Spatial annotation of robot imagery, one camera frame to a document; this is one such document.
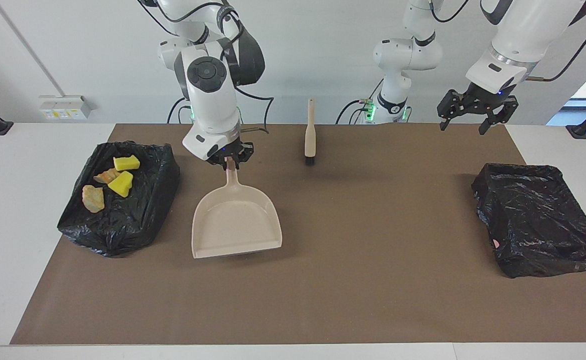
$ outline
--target wall socket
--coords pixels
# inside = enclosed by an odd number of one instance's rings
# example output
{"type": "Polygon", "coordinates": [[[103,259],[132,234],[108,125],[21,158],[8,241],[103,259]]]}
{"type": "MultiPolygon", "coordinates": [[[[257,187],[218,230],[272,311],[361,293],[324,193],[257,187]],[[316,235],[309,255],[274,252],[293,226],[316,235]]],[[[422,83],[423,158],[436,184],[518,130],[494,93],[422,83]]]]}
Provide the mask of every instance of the wall socket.
{"type": "Polygon", "coordinates": [[[39,112],[46,120],[86,120],[91,108],[83,96],[40,96],[44,102],[39,112]]]}

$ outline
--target brown table mat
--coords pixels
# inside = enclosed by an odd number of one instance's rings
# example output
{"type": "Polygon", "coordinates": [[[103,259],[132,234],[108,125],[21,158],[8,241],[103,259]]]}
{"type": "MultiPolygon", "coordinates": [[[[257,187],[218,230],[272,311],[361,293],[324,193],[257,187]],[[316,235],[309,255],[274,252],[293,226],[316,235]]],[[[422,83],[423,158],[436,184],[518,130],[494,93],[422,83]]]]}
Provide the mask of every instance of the brown table mat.
{"type": "Polygon", "coordinates": [[[188,125],[115,126],[110,141],[172,144],[172,210],[123,259],[62,238],[11,343],[586,342],[586,273],[503,276],[476,215],[482,166],[524,164],[504,127],[318,126],[313,167],[305,126],[269,129],[243,135],[240,182],[275,203],[282,248],[194,260],[193,212],[221,167],[181,146],[188,125]]]}

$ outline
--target black clamp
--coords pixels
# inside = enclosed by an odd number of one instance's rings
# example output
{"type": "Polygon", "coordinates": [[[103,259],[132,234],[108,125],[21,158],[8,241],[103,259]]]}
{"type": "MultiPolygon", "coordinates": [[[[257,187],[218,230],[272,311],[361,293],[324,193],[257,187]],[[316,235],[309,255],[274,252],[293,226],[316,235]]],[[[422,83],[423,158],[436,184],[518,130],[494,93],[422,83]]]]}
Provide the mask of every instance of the black clamp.
{"type": "Polygon", "coordinates": [[[245,163],[249,161],[254,152],[255,146],[252,142],[242,142],[238,138],[236,141],[231,142],[227,146],[224,146],[217,152],[213,153],[213,155],[211,155],[206,161],[214,166],[222,166],[224,171],[226,171],[226,158],[233,158],[235,161],[235,168],[239,170],[240,162],[245,163]]]}
{"type": "Polygon", "coordinates": [[[508,123],[515,110],[519,107],[517,98],[514,95],[508,95],[515,86],[500,91],[490,101],[482,100],[475,96],[475,93],[478,92],[475,87],[475,84],[471,84],[469,91],[466,91],[466,93],[459,93],[454,89],[446,93],[446,96],[437,106],[439,117],[445,119],[439,124],[442,132],[446,130],[450,121],[456,117],[465,114],[479,114],[487,116],[482,125],[480,125],[480,134],[484,135],[491,129],[491,126],[508,123]],[[495,109],[501,106],[503,106],[502,109],[495,114],[495,109]]]}

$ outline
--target dustpan handle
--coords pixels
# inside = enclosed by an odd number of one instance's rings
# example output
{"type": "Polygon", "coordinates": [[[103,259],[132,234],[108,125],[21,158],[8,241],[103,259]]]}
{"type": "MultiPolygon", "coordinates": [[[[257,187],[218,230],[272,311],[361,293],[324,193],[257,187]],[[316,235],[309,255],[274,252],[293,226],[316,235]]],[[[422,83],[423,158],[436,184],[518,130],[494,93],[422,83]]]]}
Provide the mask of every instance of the dustpan handle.
{"type": "Polygon", "coordinates": [[[226,158],[226,185],[239,185],[240,181],[237,178],[237,169],[235,168],[235,161],[232,157],[226,158]]]}

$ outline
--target table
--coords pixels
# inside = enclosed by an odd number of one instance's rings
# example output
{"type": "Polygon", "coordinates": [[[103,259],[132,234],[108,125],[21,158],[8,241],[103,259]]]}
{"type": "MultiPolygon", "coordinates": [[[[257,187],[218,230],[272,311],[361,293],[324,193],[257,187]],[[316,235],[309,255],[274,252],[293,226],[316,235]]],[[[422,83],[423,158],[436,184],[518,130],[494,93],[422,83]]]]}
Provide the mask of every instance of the table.
{"type": "MultiPolygon", "coordinates": [[[[55,229],[78,169],[112,124],[16,124],[0,137],[0,359],[342,358],[573,359],[586,344],[337,344],[291,346],[6,346],[57,244],[55,229]],[[54,175],[54,180],[43,179],[54,175]],[[47,187],[46,198],[34,191],[47,187]],[[10,219],[3,223],[1,219],[10,219]],[[10,239],[19,238],[16,243],[10,239]]],[[[508,126],[528,164],[558,166],[586,213],[586,141],[562,127],[508,126]]]]}

